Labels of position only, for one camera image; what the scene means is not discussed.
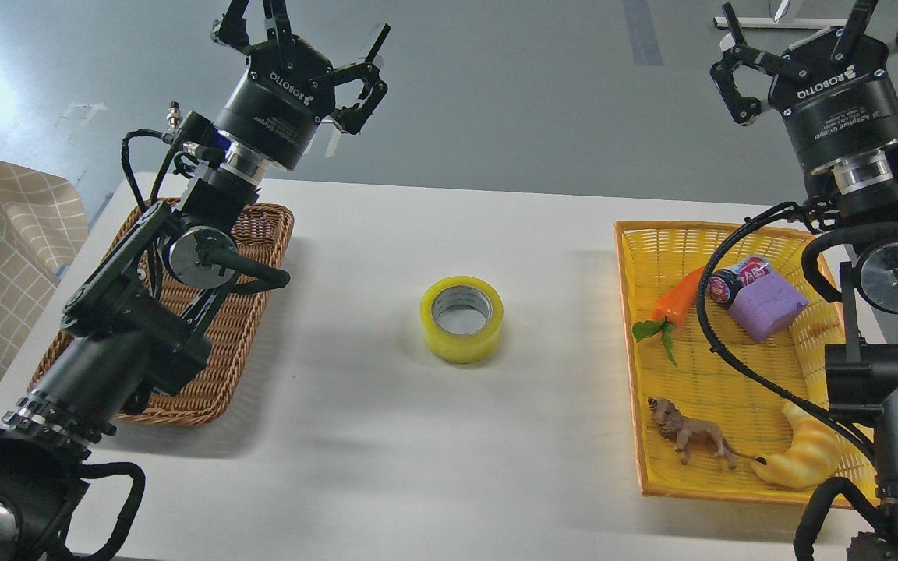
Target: purple sponge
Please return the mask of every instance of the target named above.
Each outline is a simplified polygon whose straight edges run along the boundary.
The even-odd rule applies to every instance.
[[[786,330],[795,316],[809,305],[806,297],[795,290],[780,274],[766,274],[737,293],[727,312],[755,342]]]

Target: toy carrot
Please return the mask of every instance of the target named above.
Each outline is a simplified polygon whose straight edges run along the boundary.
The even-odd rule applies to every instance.
[[[670,331],[674,327],[680,327],[688,316],[688,310],[695,303],[695,296],[698,294],[698,281],[702,278],[704,266],[688,273],[687,276],[681,278],[681,282],[676,287],[671,288],[667,294],[660,297],[659,301],[653,305],[653,313],[648,322],[636,322],[633,324],[633,337],[637,342],[647,337],[653,337],[657,333],[662,335],[663,348],[667,351],[667,358],[677,366],[677,360],[670,353],[670,349],[674,347],[674,341],[670,338]]]

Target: black cable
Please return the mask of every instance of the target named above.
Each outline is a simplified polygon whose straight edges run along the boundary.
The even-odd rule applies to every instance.
[[[171,166],[171,161],[178,151],[179,147],[173,143],[168,147],[168,152],[164,153],[164,160],[161,160],[161,166],[157,168],[157,175],[154,176],[154,183],[150,186],[149,203],[152,203],[152,205],[157,203],[157,192],[161,189],[161,182],[164,181],[164,175],[168,173],[168,166]]]
[[[196,166],[200,163],[200,160],[191,153],[178,152],[175,153],[175,159],[172,159],[172,163],[175,165],[175,171],[172,173],[182,175],[182,177],[190,180],[193,178],[193,174],[196,173]]]
[[[138,209],[140,209],[141,213],[147,210],[149,203],[146,203],[145,199],[143,199],[143,194],[140,192],[140,186],[134,177],[134,169],[131,167],[131,147],[129,146],[129,141],[131,141],[131,139],[143,137],[161,139],[161,141],[167,139],[167,136],[163,132],[150,129],[138,129],[136,131],[127,132],[127,135],[125,135],[121,142],[120,164],[122,170],[124,170],[124,177],[127,178],[128,185],[131,187],[131,192],[134,194],[134,199],[136,200],[136,203],[138,203]],[[154,205],[153,199],[150,201],[150,205]],[[150,294],[156,299],[161,295],[160,270],[161,260],[157,257],[157,250],[154,248],[154,244],[149,245],[147,246],[147,273],[150,278]]]
[[[819,238],[809,242],[802,252],[802,269],[805,271],[806,280],[827,302],[840,302],[840,291],[834,288],[815,266],[817,256],[837,245],[872,244],[886,239],[898,241],[898,221],[859,224],[820,235]]]
[[[865,519],[866,522],[878,534],[884,534],[886,519],[879,509],[865,498],[861,490],[846,477],[831,477],[826,482],[820,483],[813,491],[806,509],[802,511],[802,518],[795,530],[795,538],[792,539],[792,548],[795,550],[796,561],[813,561],[813,543],[823,529],[823,520],[830,512],[830,505],[837,495],[844,495],[854,510]]]
[[[131,168],[131,139],[143,137],[163,139],[163,134],[150,129],[138,129],[136,131],[127,132],[127,136],[125,136],[120,143],[120,164],[122,170],[124,170],[124,177],[127,178],[128,184],[131,185],[131,191],[134,192],[134,199],[136,200],[136,203],[138,203],[140,212],[145,212],[145,210],[147,210],[147,204],[143,201],[143,195],[140,194],[140,187],[134,177],[134,170]]]
[[[72,518],[71,516],[69,516],[68,519],[61,524],[61,529],[58,530],[57,543],[63,544],[65,543],[65,541],[68,541],[68,532],[69,530],[71,530],[71,526]],[[65,559],[57,557],[57,555],[49,551],[46,552],[44,559],[45,561],[65,561]]]
[[[698,325],[702,328],[702,333],[705,334],[706,340],[712,345],[709,349],[710,351],[719,355],[724,362],[733,366],[737,372],[762,384],[767,390],[771,390],[780,397],[794,402],[794,404],[798,405],[799,408],[802,408],[803,411],[812,415],[813,418],[826,424],[861,451],[865,458],[868,459],[869,463],[874,464],[875,454],[872,450],[873,445],[860,429],[851,423],[848,423],[848,426],[845,426],[844,424],[837,422],[830,418],[829,411],[826,409],[821,408],[817,404],[813,404],[813,402],[808,399],[803,399],[798,395],[785,390],[785,388],[778,386],[778,384],[773,383],[771,380],[764,379],[764,377],[760,376],[757,372],[753,372],[751,367],[745,365],[742,360],[733,354],[733,352],[730,352],[730,349],[727,348],[726,344],[717,337],[716,331],[712,328],[712,324],[709,323],[709,315],[705,310],[705,294],[708,291],[709,278],[712,277],[712,273],[716,270],[716,266],[719,265],[719,261],[726,256],[727,252],[729,252],[734,245],[740,242],[742,238],[745,238],[746,235],[767,226],[767,224],[773,223],[773,221],[792,219],[792,217],[800,217],[802,220],[805,220],[805,212],[801,206],[796,205],[796,203],[781,203],[780,205],[773,206],[771,209],[753,217],[753,219],[745,221],[740,228],[734,231],[733,234],[728,235],[727,239],[724,239],[724,241],[721,242],[719,248],[716,248],[716,251],[712,252],[712,255],[709,257],[709,262],[705,265],[705,269],[702,271],[702,277],[699,278],[698,281],[698,297],[695,299],[695,315],[698,317]]]
[[[136,511],[140,508],[140,500],[143,499],[143,487],[145,487],[145,475],[139,465],[129,462],[114,462],[95,465],[81,465],[78,467],[78,476],[82,479],[101,479],[112,475],[127,475],[131,478],[131,490],[127,494],[127,500],[117,515],[117,523],[113,527],[110,539],[106,540],[103,547],[96,553],[80,556],[75,555],[70,549],[59,543],[50,548],[50,554],[64,561],[104,561],[113,559],[117,551],[127,541],[127,536],[134,524]]]

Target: toy lion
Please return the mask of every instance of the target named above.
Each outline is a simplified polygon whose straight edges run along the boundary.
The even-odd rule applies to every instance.
[[[684,456],[681,456],[681,465],[688,465],[688,461],[691,459],[689,445],[691,445],[693,439],[712,441],[712,444],[716,447],[716,454],[714,455],[726,458],[730,469],[737,469],[737,458],[735,456],[752,459],[767,465],[764,458],[760,456],[748,456],[737,452],[727,442],[727,438],[723,436],[723,430],[716,423],[708,422],[708,420],[687,418],[687,416],[682,415],[677,410],[674,404],[662,397],[658,399],[647,397],[646,403],[649,405],[651,419],[658,427],[660,436],[674,443],[674,451],[684,452]]]

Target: robotic arm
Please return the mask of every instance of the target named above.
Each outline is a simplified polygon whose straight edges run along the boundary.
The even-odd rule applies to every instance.
[[[120,412],[137,413],[152,391],[175,395],[207,364],[206,329],[229,294],[284,287],[289,274],[243,258],[231,227],[256,202],[272,164],[292,170],[322,118],[357,134],[386,93],[375,58],[390,27],[377,30],[359,62],[335,69],[290,31],[282,0],[263,0],[267,39],[250,45],[243,19],[247,0],[232,0],[211,38],[247,57],[247,70],[214,121],[172,106],[174,132],[131,132],[170,143],[172,156],[189,155],[195,175],[181,201],[150,205],[65,305],[62,327],[75,340],[35,387],[6,413],[0,429],[0,560],[82,559],[65,546],[72,512],[89,487],[111,475],[132,479],[110,540],[92,561],[110,559],[127,538],[145,477],[132,463],[86,465],[89,446],[111,436]],[[335,87],[360,79],[350,107],[336,107]],[[136,183],[132,175],[128,180]],[[150,286],[138,278],[149,256]],[[157,302],[161,272],[199,288],[176,315]],[[239,284],[239,278],[254,278]]]
[[[898,559],[898,344],[863,341],[854,308],[857,291],[874,308],[898,313],[898,99],[886,71],[888,57],[898,53],[898,33],[890,45],[865,35],[876,3],[857,0],[846,25],[824,29],[781,56],[746,44],[727,3],[723,13],[734,45],[709,71],[737,124],[751,124],[768,106],[780,112],[801,165],[806,204],[777,206],[741,227],[728,242],[735,244],[758,225],[780,217],[802,219],[813,234],[820,234],[803,253],[803,270],[823,298],[843,302],[846,334],[844,345],[826,345],[829,411],[749,372],[717,340],[703,309],[702,330],[713,350],[739,372],[796,401],[848,437],[877,474],[877,509],[847,480],[820,485],[796,532],[796,558],[801,560],[812,559],[812,542],[839,493],[847,495],[875,529],[852,540],[848,559]],[[773,78],[766,101],[737,91],[733,74],[741,66]],[[838,288],[816,267],[819,253],[834,245],[850,245],[855,255],[853,266],[841,263]],[[874,444],[853,427],[855,423],[874,427]]]

